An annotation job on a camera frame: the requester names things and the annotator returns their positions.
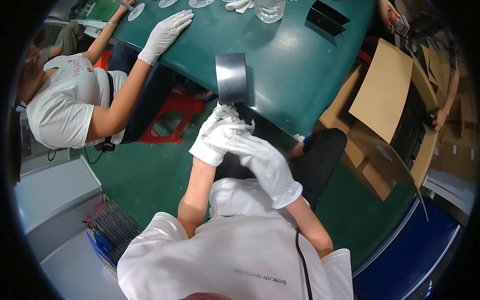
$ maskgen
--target white glove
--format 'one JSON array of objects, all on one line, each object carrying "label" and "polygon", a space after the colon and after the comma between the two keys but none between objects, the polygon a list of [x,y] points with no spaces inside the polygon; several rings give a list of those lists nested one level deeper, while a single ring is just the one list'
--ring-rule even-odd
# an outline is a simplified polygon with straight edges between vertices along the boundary
[{"label": "white glove", "polygon": [[150,33],[147,43],[138,54],[138,58],[149,65],[155,65],[156,61],[173,42],[179,34],[192,22],[192,10],[181,11],[158,23]]},{"label": "white glove", "polygon": [[225,134],[222,127],[228,125],[215,128],[204,138],[204,142],[238,155],[241,165],[255,174],[262,189],[272,198],[274,209],[285,207],[298,199],[303,187],[293,180],[287,161],[278,150],[248,131],[231,130]]},{"label": "white glove", "polygon": [[210,135],[212,132],[222,134],[221,131],[216,130],[221,126],[228,126],[228,128],[241,128],[242,130],[245,130],[246,128],[253,130],[254,128],[254,125],[246,125],[245,121],[239,119],[239,113],[234,107],[220,105],[218,103],[210,117],[208,117],[203,123],[198,132],[197,139],[189,150],[193,156],[196,156],[200,160],[215,167],[222,163],[226,151],[205,143],[204,137]]}]

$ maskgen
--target white cloth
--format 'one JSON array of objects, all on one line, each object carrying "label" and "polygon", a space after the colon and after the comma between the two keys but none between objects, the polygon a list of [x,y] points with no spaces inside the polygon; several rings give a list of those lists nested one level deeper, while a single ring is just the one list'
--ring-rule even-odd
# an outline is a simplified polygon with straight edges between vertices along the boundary
[{"label": "white cloth", "polygon": [[204,143],[239,156],[240,164],[255,174],[272,198],[273,208],[283,208],[300,197],[302,185],[293,179],[283,155],[266,140],[230,124],[219,124],[204,136]]},{"label": "white cloth", "polygon": [[248,132],[253,132],[255,129],[254,122],[252,125],[247,125],[244,120],[240,120],[239,113],[236,111],[235,107],[230,105],[220,105],[220,103],[217,103],[212,114],[202,124],[197,139],[189,150],[193,156],[215,167],[222,163],[223,156],[227,151],[212,146],[211,144],[204,143],[204,137],[209,135],[210,132],[219,125],[227,125],[222,127],[226,131],[225,134],[228,134],[233,129],[241,129]]},{"label": "white cloth", "polygon": [[[229,194],[230,206],[224,201]],[[280,210],[275,214],[268,208],[267,198],[255,180],[215,182],[212,218],[191,239],[173,216],[155,214],[120,258],[120,288],[128,299],[178,300],[195,292],[233,300],[308,299],[296,231]],[[320,259],[302,235],[299,246],[313,298],[352,300],[350,251],[339,249]]]},{"label": "white cloth", "polygon": [[[94,105],[110,107],[107,72],[93,68],[81,53],[57,56],[47,62],[44,70],[58,68],[40,88],[26,112],[30,130],[37,141],[50,149],[83,148],[105,139],[85,143]],[[122,71],[109,72],[115,96],[127,79]],[[125,130],[112,136],[120,144]]]},{"label": "white cloth", "polygon": [[180,35],[182,30],[192,22],[192,10],[178,12],[167,19],[159,22],[148,37],[143,50],[138,58],[149,65],[155,65],[156,61]]}]

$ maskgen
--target dark pants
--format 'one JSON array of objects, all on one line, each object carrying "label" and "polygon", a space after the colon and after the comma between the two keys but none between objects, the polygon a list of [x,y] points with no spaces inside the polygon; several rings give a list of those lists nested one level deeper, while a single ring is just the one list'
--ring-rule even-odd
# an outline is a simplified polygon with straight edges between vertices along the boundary
[{"label": "dark pants", "polygon": [[[290,160],[293,179],[302,184],[302,196],[308,201],[313,212],[318,198],[324,193],[342,158],[346,145],[347,137],[339,129],[325,130],[316,135],[307,153]],[[216,168],[215,181],[227,177],[247,179],[255,178],[255,175],[240,164],[238,156],[227,153]]]},{"label": "dark pants", "polygon": [[[119,43],[108,63],[108,71],[118,70],[130,74],[137,61],[137,56],[137,51]],[[140,139],[180,78],[180,74],[159,62],[153,67],[138,103],[128,119],[122,144],[136,142]]]}]

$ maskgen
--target hand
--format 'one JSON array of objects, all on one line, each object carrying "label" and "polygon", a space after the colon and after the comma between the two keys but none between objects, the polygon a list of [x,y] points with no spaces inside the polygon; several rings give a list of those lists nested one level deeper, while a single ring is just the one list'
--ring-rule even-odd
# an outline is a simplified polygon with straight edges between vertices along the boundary
[{"label": "hand", "polygon": [[183,29],[192,22],[192,10],[181,11],[158,23],[150,33],[147,43],[138,58],[150,65],[156,61],[173,42]]},{"label": "hand", "polygon": [[[135,3],[136,0],[124,0],[123,2],[125,4],[128,4],[130,6],[133,6],[133,4]],[[125,8],[125,6],[123,5],[120,5],[117,9],[117,11],[115,12],[115,15],[118,17],[117,21],[119,21],[123,16],[124,14],[128,12],[128,9]]]},{"label": "hand", "polygon": [[395,30],[395,27],[392,24],[390,24],[388,21],[390,19],[388,12],[393,11],[394,14],[399,18],[401,17],[401,15],[398,13],[395,7],[393,7],[392,3],[390,3],[390,1],[388,0],[378,0],[378,9],[379,9],[380,17],[383,23],[385,24],[387,31],[389,33],[393,33]]},{"label": "hand", "polygon": [[435,131],[440,131],[443,125],[445,125],[445,120],[448,117],[448,112],[445,109],[440,109],[435,115],[431,115],[434,119],[432,124],[435,125]]},{"label": "hand", "polygon": [[240,157],[242,166],[255,174],[262,189],[272,198],[272,207],[280,209],[297,200],[303,187],[293,180],[283,155],[269,142],[252,136],[248,130],[223,130],[220,125],[204,141]]},{"label": "hand", "polygon": [[238,116],[239,113],[234,107],[220,105],[218,103],[210,117],[208,117],[208,119],[200,128],[197,139],[193,143],[193,146],[190,148],[189,152],[193,154],[193,156],[211,166],[216,167],[220,165],[223,161],[223,156],[225,155],[226,151],[205,143],[204,135],[209,134],[208,132],[213,130],[215,126],[218,126],[219,124],[232,124],[239,122],[240,119]]}]

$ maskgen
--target chair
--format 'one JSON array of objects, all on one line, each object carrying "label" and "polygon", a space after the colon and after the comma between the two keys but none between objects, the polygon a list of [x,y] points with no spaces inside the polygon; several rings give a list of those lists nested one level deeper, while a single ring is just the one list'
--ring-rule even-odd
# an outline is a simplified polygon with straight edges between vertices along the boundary
[{"label": "chair", "polygon": [[[104,70],[107,70],[108,67],[108,59],[113,55],[113,50],[106,50],[103,52],[100,59],[94,65],[94,67],[99,67]],[[176,144],[181,143],[183,138],[180,138],[180,134],[182,133],[183,129],[187,125],[190,118],[196,114],[201,113],[205,108],[205,101],[198,100],[195,97],[187,94],[185,89],[178,84],[175,89],[181,91],[181,94],[172,92],[168,99],[165,101],[164,105],[156,115],[155,119],[152,121],[150,126],[147,128],[145,133],[142,137],[138,140],[138,142],[148,143],[148,144],[158,144],[158,143],[168,143],[174,142]],[[184,115],[181,119],[180,123],[178,124],[177,128],[174,130],[173,134],[170,136],[160,136],[154,129],[153,126],[155,125],[156,121],[160,118],[160,116],[166,112],[170,111],[183,111]]]}]

